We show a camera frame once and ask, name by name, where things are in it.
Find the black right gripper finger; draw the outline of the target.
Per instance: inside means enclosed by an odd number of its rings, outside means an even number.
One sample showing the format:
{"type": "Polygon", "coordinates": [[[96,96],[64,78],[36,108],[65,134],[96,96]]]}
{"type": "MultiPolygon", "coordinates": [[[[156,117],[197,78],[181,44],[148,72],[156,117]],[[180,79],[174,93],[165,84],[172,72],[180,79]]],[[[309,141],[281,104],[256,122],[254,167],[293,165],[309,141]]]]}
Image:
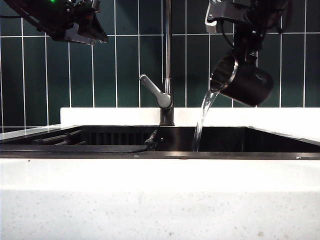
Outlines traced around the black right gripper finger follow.
{"type": "Polygon", "coordinates": [[[256,63],[258,59],[258,51],[247,48],[245,50],[244,61],[247,63],[256,63]]]}
{"type": "Polygon", "coordinates": [[[237,59],[237,60],[245,60],[247,56],[247,47],[246,46],[235,46],[231,54],[237,59]]]}

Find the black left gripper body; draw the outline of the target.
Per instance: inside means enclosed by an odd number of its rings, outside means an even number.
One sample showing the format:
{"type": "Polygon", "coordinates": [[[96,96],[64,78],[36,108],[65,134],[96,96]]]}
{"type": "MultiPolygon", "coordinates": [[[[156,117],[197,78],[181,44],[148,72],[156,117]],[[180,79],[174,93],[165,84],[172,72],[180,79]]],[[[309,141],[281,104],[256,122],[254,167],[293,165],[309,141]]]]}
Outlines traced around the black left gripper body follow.
{"type": "Polygon", "coordinates": [[[38,23],[53,40],[67,42],[64,40],[65,31],[84,16],[97,16],[100,4],[99,0],[49,0],[40,7],[38,23]]]}

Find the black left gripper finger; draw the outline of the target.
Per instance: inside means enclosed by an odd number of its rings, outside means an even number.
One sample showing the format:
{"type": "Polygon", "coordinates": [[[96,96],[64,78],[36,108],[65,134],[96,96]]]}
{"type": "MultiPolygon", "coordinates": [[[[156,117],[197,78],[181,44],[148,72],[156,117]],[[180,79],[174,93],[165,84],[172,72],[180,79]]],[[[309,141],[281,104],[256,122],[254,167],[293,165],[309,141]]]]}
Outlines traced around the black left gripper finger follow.
{"type": "Polygon", "coordinates": [[[86,15],[78,21],[78,34],[82,37],[107,43],[109,38],[102,28],[96,14],[86,15]]]}
{"type": "Polygon", "coordinates": [[[79,25],[74,23],[72,28],[69,28],[65,31],[64,40],[69,43],[80,43],[91,46],[95,45],[96,41],[94,39],[80,35],[78,30],[79,25]]]}

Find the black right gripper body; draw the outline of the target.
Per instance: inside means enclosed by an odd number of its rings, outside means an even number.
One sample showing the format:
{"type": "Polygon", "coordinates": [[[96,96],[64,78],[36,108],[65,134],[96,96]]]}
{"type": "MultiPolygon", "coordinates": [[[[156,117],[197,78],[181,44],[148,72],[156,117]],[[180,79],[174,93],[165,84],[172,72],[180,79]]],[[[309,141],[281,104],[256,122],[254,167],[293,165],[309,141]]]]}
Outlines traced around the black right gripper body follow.
{"type": "Polygon", "coordinates": [[[267,34],[265,28],[252,28],[247,24],[236,24],[234,34],[234,48],[240,50],[260,51],[267,34]]]}

